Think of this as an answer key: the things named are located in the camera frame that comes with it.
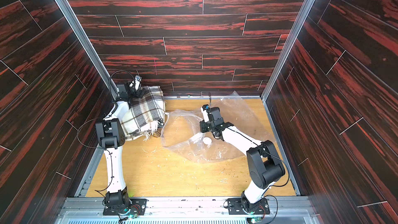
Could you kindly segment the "beige brown striped scarf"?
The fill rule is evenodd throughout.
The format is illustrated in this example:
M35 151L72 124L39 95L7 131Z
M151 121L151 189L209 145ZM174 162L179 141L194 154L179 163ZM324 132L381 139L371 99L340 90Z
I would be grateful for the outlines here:
M121 127L127 140L141 136L146 139L164 126L165 100L159 86L145 86L144 96L131 101L131 107L121 119Z

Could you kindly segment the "clear plastic vacuum bag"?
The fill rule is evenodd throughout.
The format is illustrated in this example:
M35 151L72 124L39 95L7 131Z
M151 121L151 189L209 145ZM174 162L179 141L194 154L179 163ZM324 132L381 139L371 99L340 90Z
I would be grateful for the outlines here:
M162 146L196 163L219 162L245 155L234 146L214 138L210 132L201 132L202 106L199 103L191 111L176 109L166 113L161 132ZM232 123L244 134L259 141L276 142L273 134L267 131L256 113L236 92L214 100L211 106L219 107L224 121ZM210 147L203 144L204 137L212 139Z

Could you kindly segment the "brown striped fringed scarf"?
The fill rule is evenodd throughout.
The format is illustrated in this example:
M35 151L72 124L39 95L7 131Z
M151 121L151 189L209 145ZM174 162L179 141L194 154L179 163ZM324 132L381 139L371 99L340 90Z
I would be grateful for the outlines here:
M161 136L162 129L157 129L152 133L152 136L159 138Z

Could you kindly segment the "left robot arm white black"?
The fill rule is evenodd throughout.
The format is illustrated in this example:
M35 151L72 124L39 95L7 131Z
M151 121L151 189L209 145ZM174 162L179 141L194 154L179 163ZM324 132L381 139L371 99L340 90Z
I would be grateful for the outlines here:
M134 98L142 97L141 83L118 84L114 106L109 114L95 124L99 148L104 150L107 164L108 183L104 191L105 212L126 215L131 209L122 169L122 146L126 136L121 119L131 107Z

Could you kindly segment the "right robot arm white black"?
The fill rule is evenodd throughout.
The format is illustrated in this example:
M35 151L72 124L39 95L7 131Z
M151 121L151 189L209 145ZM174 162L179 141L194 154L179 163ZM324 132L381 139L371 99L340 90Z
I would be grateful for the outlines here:
M214 138L222 140L246 155L251 182L241 194L241 206L247 214L253 214L264 207L264 193L285 174L284 162L273 142L259 141L244 134L230 122L224 122L218 107L203 105L202 133L210 132Z

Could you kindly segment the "white vacuum bag valve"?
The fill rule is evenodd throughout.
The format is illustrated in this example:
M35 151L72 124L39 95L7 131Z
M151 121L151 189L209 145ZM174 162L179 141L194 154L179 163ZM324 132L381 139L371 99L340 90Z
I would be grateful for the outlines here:
M212 145L212 139L209 137L204 137L203 144L206 145L207 147L210 147Z

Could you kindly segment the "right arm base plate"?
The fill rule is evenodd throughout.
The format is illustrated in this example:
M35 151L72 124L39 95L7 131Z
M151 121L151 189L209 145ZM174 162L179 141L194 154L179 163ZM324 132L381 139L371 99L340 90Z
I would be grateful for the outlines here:
M223 205L230 215L269 215L269 205L265 198L256 203L250 203L242 198L228 198Z

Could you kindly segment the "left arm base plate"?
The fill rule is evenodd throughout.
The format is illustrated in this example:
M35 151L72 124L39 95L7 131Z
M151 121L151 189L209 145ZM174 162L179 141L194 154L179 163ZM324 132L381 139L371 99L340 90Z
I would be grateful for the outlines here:
M104 216L133 216L136 218L138 216L143 216L147 207L147 199L142 198L130 198L129 203L106 203L106 200L103 200L104 205Z

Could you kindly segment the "front aluminium rail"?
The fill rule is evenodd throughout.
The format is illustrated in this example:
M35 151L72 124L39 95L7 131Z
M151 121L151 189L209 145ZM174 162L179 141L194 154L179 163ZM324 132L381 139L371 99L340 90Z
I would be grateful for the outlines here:
M319 224L307 197L266 197L255 214L233 208L228 197L144 197L128 215L105 216L100 198L68 198L57 224Z

